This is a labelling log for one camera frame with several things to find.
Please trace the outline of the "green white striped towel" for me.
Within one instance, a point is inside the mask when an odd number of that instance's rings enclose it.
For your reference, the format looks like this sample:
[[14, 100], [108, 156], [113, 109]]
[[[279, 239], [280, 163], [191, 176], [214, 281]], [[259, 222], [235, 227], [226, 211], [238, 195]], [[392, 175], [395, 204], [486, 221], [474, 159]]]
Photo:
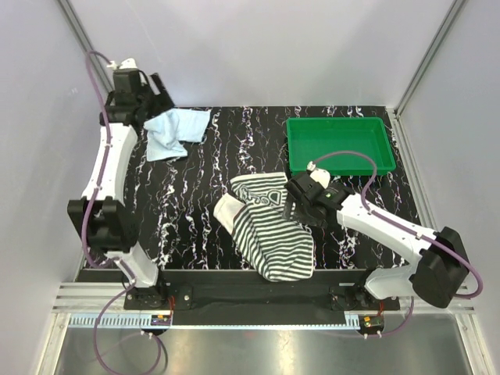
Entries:
[[287, 181], [284, 172], [233, 177], [233, 193], [223, 195], [213, 212], [244, 261], [270, 282], [307, 280], [314, 271], [312, 235], [283, 218]]

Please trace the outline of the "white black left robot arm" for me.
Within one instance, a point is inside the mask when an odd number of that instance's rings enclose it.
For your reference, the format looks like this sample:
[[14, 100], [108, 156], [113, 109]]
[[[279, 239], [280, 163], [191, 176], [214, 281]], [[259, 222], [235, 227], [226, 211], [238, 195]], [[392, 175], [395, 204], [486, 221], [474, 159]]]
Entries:
[[90, 180], [67, 213], [82, 240], [84, 254], [92, 250], [115, 263], [141, 292], [151, 309], [161, 309], [169, 291], [161, 285], [159, 268], [138, 242], [139, 228], [125, 206], [124, 185], [132, 151], [145, 122], [173, 109], [161, 78], [146, 75], [128, 59], [112, 72], [114, 88], [99, 114], [100, 141]]

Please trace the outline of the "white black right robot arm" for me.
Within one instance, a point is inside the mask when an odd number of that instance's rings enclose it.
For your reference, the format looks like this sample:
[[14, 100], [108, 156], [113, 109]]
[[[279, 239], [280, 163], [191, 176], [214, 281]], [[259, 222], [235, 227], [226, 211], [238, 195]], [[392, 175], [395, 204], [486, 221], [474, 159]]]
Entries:
[[301, 172], [284, 185], [284, 218], [323, 229], [335, 226], [365, 234], [407, 263], [367, 270], [344, 293], [347, 306], [373, 309], [386, 298], [418, 297], [445, 309], [469, 270], [459, 234], [421, 227], [369, 203], [360, 193], [330, 182], [319, 171]]

